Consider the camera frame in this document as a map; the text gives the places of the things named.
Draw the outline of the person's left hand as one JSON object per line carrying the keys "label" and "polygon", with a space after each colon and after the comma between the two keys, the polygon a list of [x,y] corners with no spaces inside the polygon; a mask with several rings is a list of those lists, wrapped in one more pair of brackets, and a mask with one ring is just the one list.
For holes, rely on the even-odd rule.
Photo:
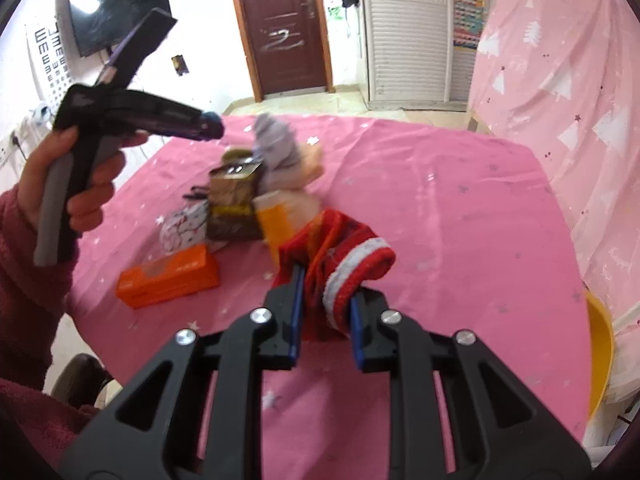
{"label": "person's left hand", "polygon": [[[58,166],[59,159],[66,159],[74,150],[78,136],[76,127],[66,130],[52,130],[29,155],[16,186],[17,206],[26,221],[38,231],[42,200],[49,199],[47,182],[51,166]],[[139,131],[130,138],[119,140],[118,149],[111,157],[95,164],[92,159],[80,162],[73,159],[70,183],[63,186],[62,196],[67,198],[66,211],[68,225],[77,233],[95,230],[103,222],[103,206],[114,196],[115,179],[126,166],[126,156],[122,148],[145,144],[148,136]]]}

